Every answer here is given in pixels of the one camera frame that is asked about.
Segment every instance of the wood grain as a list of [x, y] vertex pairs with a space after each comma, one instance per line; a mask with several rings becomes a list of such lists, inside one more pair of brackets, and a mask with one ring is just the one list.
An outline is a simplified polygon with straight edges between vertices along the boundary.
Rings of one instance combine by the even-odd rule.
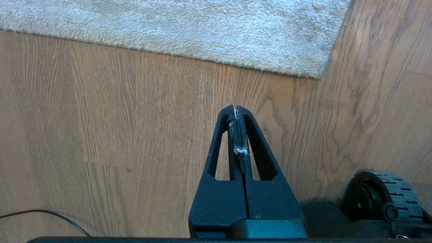
[[[0, 214], [41, 208], [96, 236], [188, 237], [231, 104], [254, 113], [300, 201], [337, 200], [371, 169], [400, 174], [432, 211], [431, 4], [355, 1], [323, 80], [1, 31]], [[81, 234], [50, 215], [0, 220], [1, 242], [42, 235]]]

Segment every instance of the shaggy rug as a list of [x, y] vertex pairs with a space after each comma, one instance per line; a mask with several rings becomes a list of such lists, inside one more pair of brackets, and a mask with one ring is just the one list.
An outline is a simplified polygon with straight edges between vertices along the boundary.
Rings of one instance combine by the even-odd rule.
[[320, 78], [352, 0], [1, 0], [0, 28]]

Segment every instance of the black cable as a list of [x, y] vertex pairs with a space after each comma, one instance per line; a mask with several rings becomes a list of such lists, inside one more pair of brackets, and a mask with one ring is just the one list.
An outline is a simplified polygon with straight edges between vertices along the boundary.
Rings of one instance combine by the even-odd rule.
[[11, 216], [14, 216], [14, 215], [19, 215], [19, 214], [32, 213], [32, 212], [40, 212], [40, 213], [46, 213], [46, 214], [51, 214], [51, 215], [57, 216], [57, 217], [65, 220], [66, 222], [70, 223], [71, 225], [75, 226], [75, 228], [77, 228], [78, 230], [80, 230], [86, 236], [92, 237], [89, 233], [87, 233], [83, 228], [81, 228], [79, 225], [77, 225], [72, 220], [68, 219], [67, 217], [65, 217], [63, 215], [60, 215], [58, 213], [54, 213], [54, 212], [51, 212], [51, 211], [48, 211], [48, 210], [33, 209], [33, 210], [21, 211], [21, 212], [16, 212], [16, 213], [13, 213], [13, 214], [6, 214], [6, 215], [3, 215], [3, 216], [0, 216], [0, 219], [1, 218], [5, 218], [5, 217], [11, 217]]

